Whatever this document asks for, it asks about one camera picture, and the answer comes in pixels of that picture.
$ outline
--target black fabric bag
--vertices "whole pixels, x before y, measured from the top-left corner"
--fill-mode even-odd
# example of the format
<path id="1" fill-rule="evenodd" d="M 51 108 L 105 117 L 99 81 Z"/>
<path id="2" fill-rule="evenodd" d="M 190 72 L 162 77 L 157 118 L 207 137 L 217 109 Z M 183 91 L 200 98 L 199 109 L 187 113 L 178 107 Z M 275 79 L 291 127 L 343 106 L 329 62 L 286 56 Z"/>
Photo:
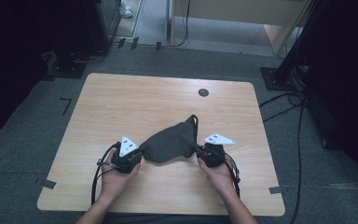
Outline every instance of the black fabric bag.
<path id="1" fill-rule="evenodd" d="M 145 160 L 163 163 L 175 157 L 189 158 L 197 145 L 199 119 L 192 115 L 185 122 L 154 134 L 139 146 Z"/>

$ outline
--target forearm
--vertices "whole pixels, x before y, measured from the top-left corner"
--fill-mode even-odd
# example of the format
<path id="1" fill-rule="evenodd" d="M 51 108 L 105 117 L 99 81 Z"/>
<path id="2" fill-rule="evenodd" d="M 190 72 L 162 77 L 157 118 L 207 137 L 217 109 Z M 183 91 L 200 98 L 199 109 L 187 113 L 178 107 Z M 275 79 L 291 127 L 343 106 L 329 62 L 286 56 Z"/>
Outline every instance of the forearm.
<path id="1" fill-rule="evenodd" d="M 235 189 L 218 190 L 233 224 L 256 224 L 257 221 L 238 197 Z"/>
<path id="2" fill-rule="evenodd" d="M 76 224 L 102 223 L 103 218 L 112 205 L 113 200 L 99 197 L 92 207 L 77 221 Z"/>

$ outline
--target wire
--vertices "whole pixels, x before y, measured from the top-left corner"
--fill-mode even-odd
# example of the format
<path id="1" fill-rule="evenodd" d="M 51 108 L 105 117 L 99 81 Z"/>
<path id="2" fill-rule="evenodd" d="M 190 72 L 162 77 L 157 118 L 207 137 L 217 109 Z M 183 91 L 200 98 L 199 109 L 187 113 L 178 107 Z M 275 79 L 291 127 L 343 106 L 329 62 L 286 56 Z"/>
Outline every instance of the wire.
<path id="1" fill-rule="evenodd" d="M 116 142 L 115 144 L 113 144 L 110 148 L 108 148 L 105 153 L 103 154 L 103 157 L 101 159 L 99 159 L 98 161 L 104 161 L 107 154 L 112 150 L 112 148 L 118 148 L 120 146 L 120 143 L 119 142 Z M 98 166 L 97 168 L 97 171 L 95 172 L 95 176 L 94 176 L 94 180 L 92 181 L 92 189 L 91 189 L 91 204 L 94 204 L 95 203 L 95 191 L 97 189 L 97 181 L 98 181 L 98 178 L 107 173 L 107 172 L 110 172 L 112 170 L 109 170 L 109 171 L 106 171 L 100 175 L 98 175 L 98 173 L 100 173 L 100 170 L 101 170 L 101 166 Z"/>
<path id="2" fill-rule="evenodd" d="M 298 213 L 298 207 L 300 205 L 300 198 L 301 198 L 302 164 L 301 164 L 300 132 L 301 132 L 301 120 L 302 120 L 303 109 L 304 109 L 304 104 L 301 106 L 300 118 L 298 119 L 298 128 L 297 128 L 297 155 L 298 155 L 297 199 L 296 199 L 295 212 L 293 213 L 292 220 L 290 221 L 290 224 L 295 223 L 297 213 Z"/>
<path id="3" fill-rule="evenodd" d="M 281 95 L 274 96 L 271 99 L 261 103 L 258 107 L 262 107 L 263 105 L 266 105 L 266 104 L 268 104 L 268 103 L 270 103 L 270 102 L 272 102 L 272 101 L 274 101 L 276 99 L 279 99 L 279 98 L 281 98 L 281 97 L 283 97 L 285 95 L 290 95 L 290 94 L 294 94 L 294 93 L 295 93 L 295 91 L 292 91 L 292 92 L 287 92 L 287 93 L 284 93 L 284 94 L 281 94 Z"/>
<path id="4" fill-rule="evenodd" d="M 188 14 L 190 13 L 190 3 L 191 3 L 191 0 L 188 0 L 188 4 L 187 4 L 187 13 L 186 13 L 186 34 L 185 36 L 183 37 L 183 40 L 180 44 L 178 45 L 174 45 L 174 46 L 171 46 L 173 48 L 177 48 L 177 47 L 181 47 L 182 45 L 185 44 L 185 42 L 188 40 Z"/>
<path id="5" fill-rule="evenodd" d="M 101 55 L 101 57 L 99 57 L 98 59 L 95 60 L 90 60 L 90 61 L 79 61 L 79 60 L 74 60 L 74 63 L 96 63 L 98 61 L 101 60 L 101 58 L 103 58 L 103 56 L 105 55 L 105 53 L 103 53 L 103 55 Z"/>
<path id="6" fill-rule="evenodd" d="M 115 168 L 112 168 L 112 169 L 110 169 L 108 171 L 105 171 L 105 172 L 101 173 L 100 175 L 97 176 L 97 179 L 100 178 L 101 175 L 104 175 L 104 174 L 106 174 L 108 172 L 111 172 L 111 171 L 114 171 L 114 170 L 115 170 Z"/>
<path id="7" fill-rule="evenodd" d="M 267 118 L 267 119 L 263 119 L 263 123 L 269 121 L 270 119 L 273 119 L 273 118 L 275 118 L 275 117 L 278 117 L 279 115 L 286 114 L 287 112 L 289 112 L 290 110 L 292 110 L 292 109 L 294 109 L 294 108 L 296 108 L 296 107 L 299 107 L 299 105 L 293 105 L 292 107 L 287 108 L 287 109 L 285 109 L 285 110 L 279 112 L 278 114 L 275 114 L 275 115 L 273 115 L 273 116 L 271 116 L 271 117 L 269 117 L 269 118 Z"/>
<path id="8" fill-rule="evenodd" d="M 209 148 L 206 148 L 206 147 L 204 147 L 203 149 L 206 149 L 207 151 L 213 153 L 215 156 L 217 156 L 220 160 L 223 161 L 223 163 L 225 164 L 225 166 L 228 168 L 228 171 L 229 171 L 229 173 L 230 173 L 230 175 L 231 175 L 231 179 L 232 179 L 232 181 L 233 181 L 233 183 L 234 183 L 234 188 L 235 188 L 235 190 L 237 191 L 238 197 L 240 198 L 240 197 L 241 197 L 241 196 L 240 196 L 241 190 L 240 190 L 240 186 L 238 186 L 238 183 L 240 183 L 240 181 L 241 181 L 241 179 L 240 179 L 240 177 L 239 177 L 239 175 L 240 175 L 240 170 L 237 168 L 237 164 L 235 163 L 234 159 L 232 159 L 232 157 L 230 157 L 227 153 L 225 153 L 225 155 L 228 155 L 228 156 L 229 156 L 229 158 L 230 158 L 229 161 L 231 161 L 231 164 L 233 164 L 233 167 L 231 168 L 231 167 L 229 166 L 229 164 L 227 163 L 226 158 L 222 158 L 222 157 L 219 155 L 219 153 L 217 153 L 217 152 L 215 152 L 215 151 L 213 151 L 213 150 L 210 150 Z"/>
<path id="9" fill-rule="evenodd" d="M 302 116 L 303 116 L 303 110 L 304 110 L 304 106 L 306 104 L 306 100 L 302 99 L 298 94 L 295 94 L 294 92 L 288 92 L 288 93 L 284 93 L 275 97 L 272 97 L 271 99 L 267 100 L 266 102 L 264 102 L 263 104 L 260 105 L 263 106 L 267 103 L 270 103 L 284 95 L 289 95 L 288 97 L 288 102 L 290 103 L 290 105 L 292 105 L 292 107 L 283 110 L 282 112 L 269 117 L 268 119 L 264 119 L 263 122 L 266 122 L 269 119 L 273 119 L 277 116 L 279 116 L 280 114 L 284 114 L 287 113 L 288 111 L 290 111 L 291 109 L 294 109 L 296 107 L 301 107 L 300 110 L 300 116 L 298 119 L 298 127 L 297 127 L 297 156 L 298 156 L 298 182 L 297 182 L 297 198 L 296 198 L 296 207 L 295 207 L 295 212 L 293 213 L 292 219 L 290 221 L 290 224 L 295 223 L 296 220 L 296 216 L 298 213 L 298 207 L 300 205 L 300 199 L 301 199 L 301 183 L 302 183 L 302 163 L 301 163 L 301 146 L 300 146 L 300 133 L 301 133 L 301 121 L 302 121 Z M 296 97 L 297 100 L 299 100 L 299 102 L 294 102 L 293 97 Z"/>
<path id="10" fill-rule="evenodd" d="M 298 74 L 297 72 L 297 66 L 294 66 L 292 71 L 291 71 L 292 77 L 295 79 L 295 81 L 297 82 L 298 85 L 301 86 L 302 89 L 305 89 L 307 87 L 307 84 L 305 84 L 302 80 L 301 80 L 301 76 Z"/>

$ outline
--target white plastic piece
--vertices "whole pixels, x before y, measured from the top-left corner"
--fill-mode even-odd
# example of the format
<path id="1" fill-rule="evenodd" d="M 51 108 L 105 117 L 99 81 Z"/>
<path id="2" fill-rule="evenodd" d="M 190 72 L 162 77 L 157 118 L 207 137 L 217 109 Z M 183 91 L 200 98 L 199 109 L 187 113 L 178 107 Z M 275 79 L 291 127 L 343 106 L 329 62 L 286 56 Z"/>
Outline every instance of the white plastic piece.
<path id="1" fill-rule="evenodd" d="M 130 140 L 125 135 L 121 139 L 120 157 L 125 157 L 127 154 L 136 150 L 139 146 Z"/>
<path id="2" fill-rule="evenodd" d="M 213 145 L 232 145 L 235 144 L 235 141 L 229 138 L 226 138 L 223 135 L 220 135 L 218 133 L 214 133 L 211 136 L 205 138 L 204 140 L 207 143 L 213 144 Z"/>

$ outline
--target gray carpet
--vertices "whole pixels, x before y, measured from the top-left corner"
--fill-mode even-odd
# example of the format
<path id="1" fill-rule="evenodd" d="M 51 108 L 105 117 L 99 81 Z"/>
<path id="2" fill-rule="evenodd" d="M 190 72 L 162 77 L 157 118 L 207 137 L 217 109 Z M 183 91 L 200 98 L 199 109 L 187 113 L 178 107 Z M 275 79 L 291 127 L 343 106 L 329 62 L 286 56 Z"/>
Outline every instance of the gray carpet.
<path id="1" fill-rule="evenodd" d="M 267 91 L 260 66 L 278 67 L 282 59 L 239 53 L 138 46 L 116 46 L 97 63 L 90 63 L 81 79 L 55 78 L 39 82 L 0 131 L 0 223 L 74 223 L 80 212 L 40 211 L 36 202 L 65 128 L 89 73 L 206 78 L 251 82 L 259 103 L 280 91 Z M 74 101 L 63 115 L 67 102 Z M 262 107 L 267 118 L 290 107 L 282 98 Z M 286 213 L 256 217 L 260 223 L 289 223 L 296 206 L 298 177 L 296 134 L 300 109 L 265 123 L 268 142 Z M 358 223 L 358 165 L 341 151 L 322 148 L 310 111 L 305 108 L 300 134 L 303 182 L 296 223 Z M 226 217 L 134 216 L 110 214 L 106 223 L 226 223 Z"/>

